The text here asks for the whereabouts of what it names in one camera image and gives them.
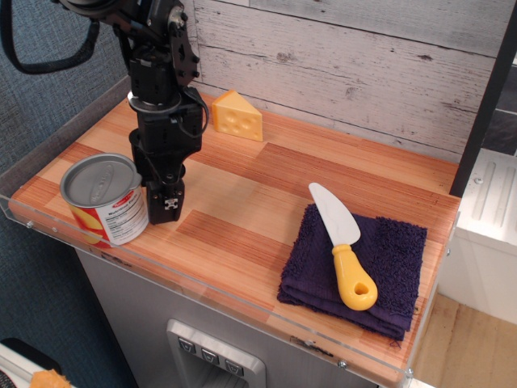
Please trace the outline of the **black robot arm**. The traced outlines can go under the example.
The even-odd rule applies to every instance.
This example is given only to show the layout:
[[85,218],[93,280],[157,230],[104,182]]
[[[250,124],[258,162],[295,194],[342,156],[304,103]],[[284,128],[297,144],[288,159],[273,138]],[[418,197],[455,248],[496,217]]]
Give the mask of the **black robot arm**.
[[64,1],[78,15],[112,26],[131,81],[128,103],[138,126],[129,135],[146,189],[149,221],[177,221],[183,207],[185,160],[201,150],[209,111],[189,84],[200,59],[187,34],[180,1]]

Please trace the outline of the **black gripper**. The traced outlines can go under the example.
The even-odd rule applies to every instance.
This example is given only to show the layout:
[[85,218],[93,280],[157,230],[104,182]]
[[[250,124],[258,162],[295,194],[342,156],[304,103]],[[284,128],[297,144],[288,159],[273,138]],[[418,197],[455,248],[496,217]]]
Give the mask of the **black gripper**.
[[201,150],[209,111],[200,95],[180,95],[171,103],[151,104],[128,96],[138,127],[129,135],[133,161],[146,186],[149,222],[180,218],[185,184],[184,161]]

